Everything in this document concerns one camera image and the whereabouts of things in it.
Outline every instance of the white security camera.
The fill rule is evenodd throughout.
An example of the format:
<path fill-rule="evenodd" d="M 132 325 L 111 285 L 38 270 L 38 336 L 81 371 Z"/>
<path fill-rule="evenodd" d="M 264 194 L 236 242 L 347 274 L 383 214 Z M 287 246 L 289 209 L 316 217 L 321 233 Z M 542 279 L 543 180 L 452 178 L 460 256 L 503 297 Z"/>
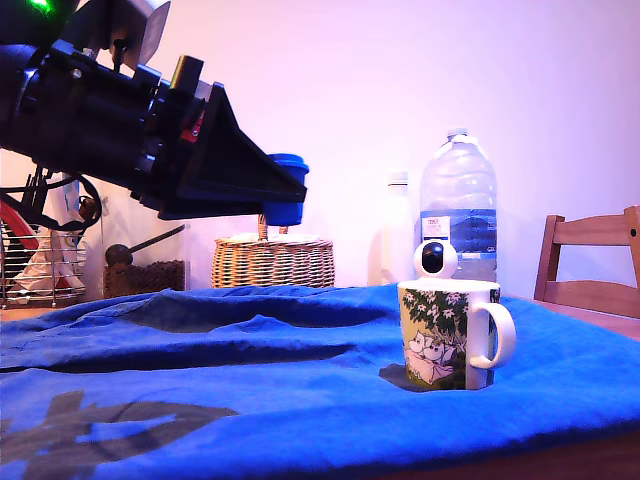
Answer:
<path fill-rule="evenodd" d="M 448 240 L 427 239 L 416 249 L 413 265 L 421 277 L 451 278 L 458 268 L 458 254 Z"/>

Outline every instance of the white mug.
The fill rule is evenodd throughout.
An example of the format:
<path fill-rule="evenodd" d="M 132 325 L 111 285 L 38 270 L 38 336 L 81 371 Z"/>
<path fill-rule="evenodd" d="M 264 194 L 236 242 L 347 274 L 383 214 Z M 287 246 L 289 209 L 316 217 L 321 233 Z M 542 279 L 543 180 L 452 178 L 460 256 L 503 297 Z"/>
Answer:
<path fill-rule="evenodd" d="M 400 282 L 398 300 L 405 366 L 414 384 L 481 389 L 493 383 L 493 369 L 513 356 L 516 330 L 498 303 L 497 283 L 421 278 Z"/>

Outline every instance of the chair backrest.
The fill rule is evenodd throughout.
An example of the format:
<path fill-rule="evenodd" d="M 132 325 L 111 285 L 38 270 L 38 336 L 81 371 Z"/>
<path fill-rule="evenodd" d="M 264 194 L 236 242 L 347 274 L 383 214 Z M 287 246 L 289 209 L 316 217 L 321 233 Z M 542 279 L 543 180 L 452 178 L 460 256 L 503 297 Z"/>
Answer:
<path fill-rule="evenodd" d="M 595 280 L 556 281 L 562 245 L 626 245 L 631 247 L 635 288 Z M 604 215 L 565 222 L 549 215 L 542 241 L 534 299 L 640 318 L 640 206 L 622 215 Z"/>

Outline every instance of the black spoon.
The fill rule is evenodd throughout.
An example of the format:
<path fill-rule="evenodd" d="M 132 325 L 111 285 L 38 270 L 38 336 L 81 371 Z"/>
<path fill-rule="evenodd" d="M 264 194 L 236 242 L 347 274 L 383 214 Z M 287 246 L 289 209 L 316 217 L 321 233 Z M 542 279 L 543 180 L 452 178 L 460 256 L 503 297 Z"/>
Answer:
<path fill-rule="evenodd" d="M 176 233 L 180 233 L 184 230 L 185 225 L 182 224 L 173 230 L 170 230 L 162 235 L 158 235 L 157 237 L 153 237 L 146 242 L 139 243 L 135 247 L 128 248 L 124 245 L 116 243 L 107 248 L 107 251 L 104 253 L 104 258 L 107 261 L 107 265 L 113 267 L 116 263 L 123 263 L 124 265 L 131 265 L 133 263 L 133 254 L 138 250 L 142 250 L 143 248 L 148 247 L 149 245 L 153 245 L 154 243 L 159 242 L 160 240 L 164 240 L 165 238 L 169 238 Z"/>

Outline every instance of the mug handle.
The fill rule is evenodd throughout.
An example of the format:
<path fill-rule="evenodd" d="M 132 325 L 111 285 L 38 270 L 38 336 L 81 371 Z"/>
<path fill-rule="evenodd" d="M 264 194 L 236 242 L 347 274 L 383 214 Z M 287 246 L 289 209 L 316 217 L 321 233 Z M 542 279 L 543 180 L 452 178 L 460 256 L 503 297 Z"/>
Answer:
<path fill-rule="evenodd" d="M 493 360 L 489 360 L 484 355 L 471 357 L 469 364 L 476 368 L 488 369 L 502 367 L 507 364 L 516 349 L 516 327 L 509 310 L 499 303 L 476 303 L 471 307 L 472 312 L 486 310 L 493 317 L 498 331 L 498 350 Z"/>

